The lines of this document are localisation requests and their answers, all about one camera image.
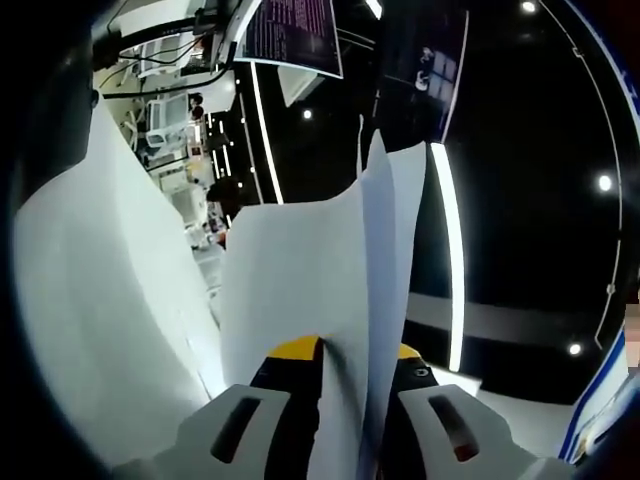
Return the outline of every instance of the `white machine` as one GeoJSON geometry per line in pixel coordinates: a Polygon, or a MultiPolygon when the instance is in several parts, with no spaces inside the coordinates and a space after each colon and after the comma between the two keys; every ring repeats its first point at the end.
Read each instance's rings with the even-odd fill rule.
{"type": "Polygon", "coordinates": [[[168,147],[186,143],[184,129],[189,124],[189,99],[186,93],[165,95],[147,103],[147,143],[150,147],[168,147]]]}
{"type": "MultiPolygon", "coordinates": [[[[507,422],[455,385],[408,390],[398,396],[429,480],[565,480],[574,472],[561,460],[538,458],[514,444],[507,422]],[[471,433],[477,452],[468,460],[456,458],[453,422],[442,420],[438,412],[443,403],[455,409],[458,421],[471,433]]],[[[116,468],[115,478],[261,480],[290,398],[288,392],[235,385],[180,426],[173,448],[116,468]]],[[[406,478],[414,478],[412,472],[406,478]]]]}

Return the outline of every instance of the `black ceiling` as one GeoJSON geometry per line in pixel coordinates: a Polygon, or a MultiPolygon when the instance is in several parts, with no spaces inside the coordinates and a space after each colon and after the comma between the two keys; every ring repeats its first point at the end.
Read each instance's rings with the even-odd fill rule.
{"type": "MultiPolygon", "coordinates": [[[[325,79],[307,100],[287,109],[275,68],[258,69],[287,202],[330,198],[355,179],[358,119],[371,116],[384,17],[375,20],[364,2],[334,3],[340,29],[377,42],[371,51],[340,34],[344,80],[325,79]],[[312,121],[302,119],[305,108],[313,110],[312,121]]],[[[546,4],[584,53],[607,105],[623,177],[623,231],[617,192],[603,194],[596,183],[601,174],[617,176],[602,103],[566,35],[543,9],[523,15],[517,0],[465,2],[468,47],[446,146],[460,208],[468,321],[481,328],[482,317],[473,316],[483,312],[492,328],[502,330],[493,338],[490,329],[465,338],[462,371],[499,393],[572,403],[603,356],[593,337],[605,311],[619,238],[619,293],[612,297],[600,338],[604,351],[623,318],[625,289],[637,260],[630,227],[640,210],[640,154],[606,60],[563,0],[546,4]],[[491,308],[499,314],[492,315],[491,308]],[[567,354],[572,341],[585,346],[580,357],[567,354]]],[[[238,71],[250,99],[247,117],[258,174],[270,198],[250,77],[247,70],[238,71]]],[[[237,116],[237,109],[227,115],[237,116]]],[[[450,298],[448,259],[439,184],[429,166],[411,290],[435,300],[450,298]]],[[[405,342],[446,366],[448,332],[438,326],[441,318],[429,318],[437,312],[423,311],[423,325],[408,322],[405,342]]]]}

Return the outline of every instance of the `led strip light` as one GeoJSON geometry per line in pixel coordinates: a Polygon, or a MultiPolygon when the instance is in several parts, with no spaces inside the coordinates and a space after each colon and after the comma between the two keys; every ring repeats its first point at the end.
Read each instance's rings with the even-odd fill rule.
{"type": "Polygon", "coordinates": [[[449,370],[460,370],[462,359],[462,336],[464,333],[464,253],[462,250],[462,228],[458,201],[451,175],[447,150],[441,143],[432,143],[431,151],[438,171],[438,181],[442,192],[444,213],[449,236],[449,257],[451,259],[451,349],[449,370]]]}
{"type": "Polygon", "coordinates": [[[380,5],[380,2],[378,2],[378,0],[365,0],[365,1],[367,2],[367,5],[371,9],[371,13],[373,13],[373,15],[378,20],[380,20],[380,18],[382,17],[382,5],[380,5]]]}
{"type": "MultiPolygon", "coordinates": [[[[222,124],[222,120],[218,122],[220,124],[220,133],[224,133],[224,125],[222,124]]],[[[224,164],[227,167],[227,176],[231,176],[231,167],[229,166],[229,153],[227,152],[227,146],[222,146],[222,153],[224,154],[224,164]]]]}
{"type": "Polygon", "coordinates": [[[216,167],[216,180],[220,178],[220,169],[218,168],[218,155],[213,151],[213,165],[216,167]]]}
{"type": "Polygon", "coordinates": [[[262,98],[260,97],[260,85],[258,85],[258,72],[256,71],[256,64],[251,63],[251,77],[253,79],[253,91],[256,94],[256,107],[258,109],[258,121],[260,123],[260,131],[262,132],[262,141],[264,142],[264,150],[267,156],[267,164],[269,165],[269,173],[271,174],[271,181],[273,182],[273,190],[276,192],[276,200],[282,205],[284,200],[282,199],[282,192],[280,191],[280,182],[278,181],[278,174],[276,173],[276,166],[273,163],[273,154],[271,153],[271,143],[269,142],[269,136],[267,135],[267,125],[264,120],[264,111],[262,110],[262,98]]]}

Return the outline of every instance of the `ceiling light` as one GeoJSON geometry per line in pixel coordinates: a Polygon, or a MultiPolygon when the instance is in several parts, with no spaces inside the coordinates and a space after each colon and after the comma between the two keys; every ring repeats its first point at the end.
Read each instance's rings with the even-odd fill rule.
{"type": "Polygon", "coordinates": [[[580,352],[582,352],[582,345],[580,345],[579,343],[572,343],[569,346],[569,353],[571,355],[580,355],[580,352]]]}
{"type": "Polygon", "coordinates": [[[538,6],[533,2],[522,2],[520,4],[520,7],[526,13],[536,13],[536,11],[538,10],[538,6]]]}
{"type": "Polygon", "coordinates": [[[462,336],[464,332],[464,253],[462,250],[462,228],[458,201],[453,184],[447,150],[441,143],[432,143],[431,151],[438,172],[438,182],[442,193],[444,214],[449,236],[449,257],[451,261],[451,347],[449,370],[460,370],[462,360],[462,336]]]}
{"type": "Polygon", "coordinates": [[[382,17],[382,5],[380,5],[380,2],[378,0],[365,0],[365,2],[371,9],[373,16],[380,20],[380,17],[382,17]]]}
{"type": "Polygon", "coordinates": [[[600,190],[602,190],[603,192],[608,192],[609,190],[611,190],[611,188],[613,187],[611,177],[609,177],[608,175],[602,175],[598,179],[598,187],[600,187],[600,190]]]}

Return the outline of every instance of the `blue stripe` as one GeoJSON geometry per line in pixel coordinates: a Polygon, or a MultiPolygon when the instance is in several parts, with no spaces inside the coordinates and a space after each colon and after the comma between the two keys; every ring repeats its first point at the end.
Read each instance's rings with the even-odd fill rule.
{"type": "Polygon", "coordinates": [[[571,417],[571,422],[569,423],[569,429],[567,430],[567,434],[564,438],[562,449],[560,450],[560,454],[558,455],[559,458],[566,460],[568,455],[573,451],[573,448],[575,447],[575,443],[577,440],[576,425],[578,423],[578,419],[580,418],[580,415],[582,414],[582,411],[584,410],[585,405],[587,404],[591,396],[595,393],[595,391],[598,389],[602,381],[607,377],[614,363],[616,362],[616,360],[618,360],[618,357],[623,351],[624,351],[624,331],[621,329],[620,332],[618,333],[618,337],[616,338],[615,344],[611,348],[609,355],[607,356],[606,360],[602,364],[602,368],[600,369],[596,377],[593,379],[593,382],[591,382],[591,385],[587,387],[587,390],[584,392],[584,394],[578,401],[578,405],[576,406],[576,409],[573,412],[573,417],[571,417]]]}
{"type": "MultiPolygon", "coordinates": [[[[638,115],[640,114],[640,100],[638,99],[638,96],[636,94],[636,89],[633,84],[633,80],[631,78],[629,70],[625,67],[624,62],[621,61],[620,56],[617,54],[616,50],[611,48],[611,46],[607,43],[605,38],[598,33],[596,28],[593,26],[593,22],[590,22],[589,19],[584,15],[584,13],[582,13],[580,9],[578,9],[578,7],[576,7],[571,0],[565,0],[565,2],[571,7],[571,9],[574,11],[576,16],[583,23],[585,23],[585,26],[587,27],[587,29],[588,27],[591,27],[593,29],[593,32],[597,34],[598,39],[602,41],[602,45],[604,45],[604,48],[611,55],[611,59],[613,60],[615,67],[618,68],[618,70],[620,71],[624,79],[624,85],[621,85],[621,87],[625,89],[627,93],[631,96],[633,106],[635,109],[635,111],[633,110],[631,111],[631,115],[638,118],[638,115]]],[[[569,428],[567,430],[567,434],[562,444],[562,449],[560,450],[560,454],[558,455],[559,458],[566,460],[567,457],[569,457],[569,455],[573,453],[576,447],[576,443],[578,441],[578,435],[576,434],[576,431],[575,431],[576,425],[578,423],[578,418],[582,414],[582,411],[584,410],[586,403],[589,401],[593,393],[598,389],[602,381],[607,377],[611,368],[613,367],[613,364],[620,356],[620,353],[622,353],[623,351],[624,351],[624,331],[621,329],[620,332],[618,333],[618,337],[616,338],[614,346],[612,347],[611,351],[609,352],[609,355],[607,356],[607,358],[605,359],[605,362],[602,365],[602,368],[598,372],[597,376],[593,379],[593,382],[591,383],[591,385],[587,387],[587,390],[584,392],[584,394],[578,401],[576,409],[573,413],[573,417],[571,418],[571,422],[569,423],[569,428]]]]}

